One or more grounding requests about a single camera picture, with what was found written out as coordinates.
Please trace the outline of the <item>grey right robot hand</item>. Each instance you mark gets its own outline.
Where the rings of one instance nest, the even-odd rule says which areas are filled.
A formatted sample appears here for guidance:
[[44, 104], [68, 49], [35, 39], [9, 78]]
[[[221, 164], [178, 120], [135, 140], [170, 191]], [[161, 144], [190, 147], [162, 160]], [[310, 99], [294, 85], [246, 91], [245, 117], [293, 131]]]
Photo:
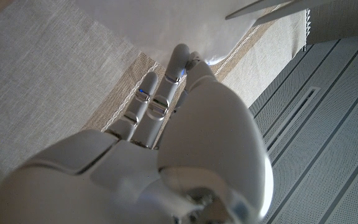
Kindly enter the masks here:
[[253, 223], [272, 166], [254, 117], [185, 44], [104, 131], [44, 149], [0, 186], [0, 223]]

